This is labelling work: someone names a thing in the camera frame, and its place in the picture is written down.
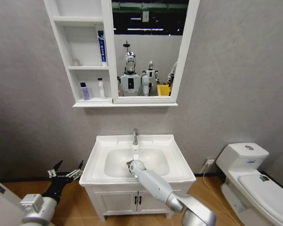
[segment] wooden floor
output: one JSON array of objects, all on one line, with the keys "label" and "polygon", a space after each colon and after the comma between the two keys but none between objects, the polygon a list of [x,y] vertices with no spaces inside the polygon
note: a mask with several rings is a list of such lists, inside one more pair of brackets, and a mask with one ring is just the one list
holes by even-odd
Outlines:
[{"label": "wooden floor", "polygon": [[[230,214],[242,226],[243,224],[221,193],[221,180],[218,177],[205,177],[205,180]],[[48,181],[34,181],[5,183],[4,185],[23,198],[26,194],[43,193],[49,184]],[[188,194],[194,196],[216,214],[217,226],[237,225],[205,186],[203,178],[197,178]],[[174,214],[172,220],[166,219],[162,214],[111,216],[107,217],[105,223],[102,223],[99,221],[85,189],[79,185],[78,181],[75,181],[64,188],[52,222],[56,226],[180,226],[181,218],[181,214]]]}]

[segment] wall shelf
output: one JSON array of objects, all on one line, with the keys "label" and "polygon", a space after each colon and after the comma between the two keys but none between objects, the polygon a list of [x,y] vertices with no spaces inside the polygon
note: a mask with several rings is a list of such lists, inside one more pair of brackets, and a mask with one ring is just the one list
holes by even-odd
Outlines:
[{"label": "wall shelf", "polygon": [[69,70],[109,70],[108,66],[68,66]]},{"label": "wall shelf", "polygon": [[103,25],[102,17],[53,16],[52,19],[56,24],[62,26],[93,27]]},{"label": "wall shelf", "polygon": [[99,97],[93,97],[90,100],[79,99],[73,107],[112,107],[112,98],[107,97],[101,99]]},{"label": "wall shelf", "polygon": [[[74,106],[111,106],[113,102],[109,67],[102,66],[97,32],[104,30],[101,0],[44,0],[44,2],[74,94]],[[72,66],[74,59],[79,59],[82,66]],[[105,99],[100,98],[98,78],[102,78],[104,83]],[[83,100],[81,82],[86,84],[90,100]]]}]

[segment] flush button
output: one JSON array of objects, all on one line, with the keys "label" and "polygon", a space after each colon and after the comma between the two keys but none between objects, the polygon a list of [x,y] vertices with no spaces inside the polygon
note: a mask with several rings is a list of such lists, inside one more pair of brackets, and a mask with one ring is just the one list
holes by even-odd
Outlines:
[{"label": "flush button", "polygon": [[247,149],[251,150],[251,151],[254,150],[254,148],[251,147],[251,146],[245,145],[245,147],[246,147]]}]

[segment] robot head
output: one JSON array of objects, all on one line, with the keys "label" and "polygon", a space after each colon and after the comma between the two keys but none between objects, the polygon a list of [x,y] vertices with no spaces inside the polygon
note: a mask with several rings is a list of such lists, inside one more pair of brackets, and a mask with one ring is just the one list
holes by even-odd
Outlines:
[{"label": "robot head", "polygon": [[135,72],[135,54],[131,51],[126,53],[125,62],[126,62],[126,72],[134,73]]},{"label": "robot head", "polygon": [[153,69],[153,61],[149,62],[149,69]]}]

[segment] power cord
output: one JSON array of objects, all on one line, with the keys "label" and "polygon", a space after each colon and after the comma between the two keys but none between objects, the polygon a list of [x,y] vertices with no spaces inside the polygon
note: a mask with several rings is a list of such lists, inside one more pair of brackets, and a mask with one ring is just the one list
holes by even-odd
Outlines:
[{"label": "power cord", "polygon": [[218,202],[221,204],[221,206],[222,206],[223,209],[227,212],[227,214],[236,222],[236,224],[237,224],[238,226],[240,226],[240,224],[239,224],[239,223],[235,220],[235,218],[227,211],[227,209],[225,208],[225,206],[224,206],[224,205],[221,203],[221,201],[217,198],[217,196],[216,196],[215,193],[212,191],[212,189],[207,185],[207,183],[206,183],[206,181],[205,181],[205,179],[204,179],[204,176],[205,176],[205,174],[206,174],[206,172],[207,172],[208,166],[210,166],[210,165],[207,164],[206,167],[204,168],[204,173],[203,173],[203,177],[202,177],[204,184],[205,184],[205,185],[208,187],[208,189],[213,193],[214,197],[218,200]]}]

